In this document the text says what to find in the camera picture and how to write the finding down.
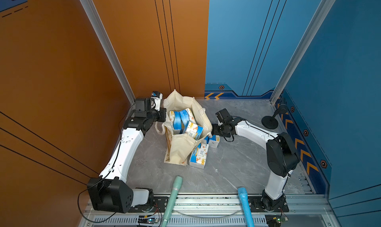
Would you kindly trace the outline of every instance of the green handle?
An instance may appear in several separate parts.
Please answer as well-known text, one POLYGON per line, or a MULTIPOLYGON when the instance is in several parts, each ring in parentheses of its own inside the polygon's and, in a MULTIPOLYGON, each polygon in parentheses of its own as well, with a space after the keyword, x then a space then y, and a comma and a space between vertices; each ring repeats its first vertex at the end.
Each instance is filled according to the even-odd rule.
POLYGON ((162 227, 165 227, 167 225, 168 220, 171 217, 173 206, 177 198, 177 193, 179 193, 179 190, 182 184, 183 184, 183 178, 180 176, 177 176, 174 179, 171 195, 169 196, 167 206, 164 212, 162 227))

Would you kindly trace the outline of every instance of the bag handle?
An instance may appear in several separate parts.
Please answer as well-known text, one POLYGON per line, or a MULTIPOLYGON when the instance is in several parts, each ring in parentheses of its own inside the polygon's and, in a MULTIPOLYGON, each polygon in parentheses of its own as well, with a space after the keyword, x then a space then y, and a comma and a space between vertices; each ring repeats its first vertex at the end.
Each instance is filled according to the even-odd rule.
POLYGON ((156 132, 158 133, 158 134, 160 134, 160 135, 164 135, 165 134, 165 129, 164 129, 164 123, 162 123, 162 131, 160 132, 159 131, 159 129, 158 129, 158 127, 157 127, 157 124, 158 124, 159 122, 156 122, 155 123, 155 129, 156 129, 156 132))

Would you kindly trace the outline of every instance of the orange chevron arrow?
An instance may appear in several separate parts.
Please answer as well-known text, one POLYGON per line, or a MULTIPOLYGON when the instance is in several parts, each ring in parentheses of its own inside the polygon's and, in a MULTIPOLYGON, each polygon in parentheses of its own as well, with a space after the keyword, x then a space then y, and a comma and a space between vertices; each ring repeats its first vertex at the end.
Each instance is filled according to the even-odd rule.
POLYGON ((300 160, 303 162, 303 154, 307 155, 308 157, 311 157, 311 154, 307 153, 303 149, 300 150, 300 160))
POLYGON ((219 100, 219 96, 221 96, 223 94, 223 92, 222 93, 219 93, 217 96, 215 96, 215 98, 217 99, 217 100, 219 100))
POLYGON ((287 120, 287 119, 286 119, 286 129, 287 129, 287 123, 291 123, 291 124, 293 124, 294 122, 293 122, 292 120, 287 120))
POLYGON ((319 170, 317 169, 317 167, 315 167, 314 165, 312 165, 311 163, 307 162, 307 174, 309 176, 309 168, 312 167, 313 169, 315 169, 316 171, 319 172, 319 170))
POLYGON ((213 94, 214 94, 214 92, 212 92, 212 93, 210 93, 209 95, 205 96, 205 98, 206 98, 207 100, 210 100, 209 96, 211 96, 211 95, 213 95, 213 94))
POLYGON ((304 142, 303 142, 302 140, 300 140, 300 139, 295 139, 295 148, 296 148, 296 149, 298 149, 298 147, 297 147, 298 143, 304 145, 304 142))

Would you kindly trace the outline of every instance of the blue wall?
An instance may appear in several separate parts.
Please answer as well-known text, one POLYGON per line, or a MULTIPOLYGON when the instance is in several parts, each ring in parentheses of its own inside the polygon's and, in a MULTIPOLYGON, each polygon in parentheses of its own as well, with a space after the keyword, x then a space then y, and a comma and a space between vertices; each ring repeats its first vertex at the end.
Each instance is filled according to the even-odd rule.
POLYGON ((210 0, 206 83, 239 96, 273 89, 320 1, 210 0))
POLYGON ((381 197, 380 1, 336 0, 286 86, 329 161, 343 226, 381 217, 381 199, 368 201, 381 197))
POLYGON ((0 12, 25 2, 27 2, 27 0, 0 0, 0 12))

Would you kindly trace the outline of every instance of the black round base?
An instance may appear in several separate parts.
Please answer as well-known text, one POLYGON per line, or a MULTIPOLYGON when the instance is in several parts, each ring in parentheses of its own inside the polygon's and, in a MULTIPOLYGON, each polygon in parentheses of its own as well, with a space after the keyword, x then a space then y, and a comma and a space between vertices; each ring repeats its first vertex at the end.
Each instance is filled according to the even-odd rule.
POLYGON ((271 116, 264 116, 262 118, 262 125, 267 129, 276 129, 278 127, 278 121, 271 116))

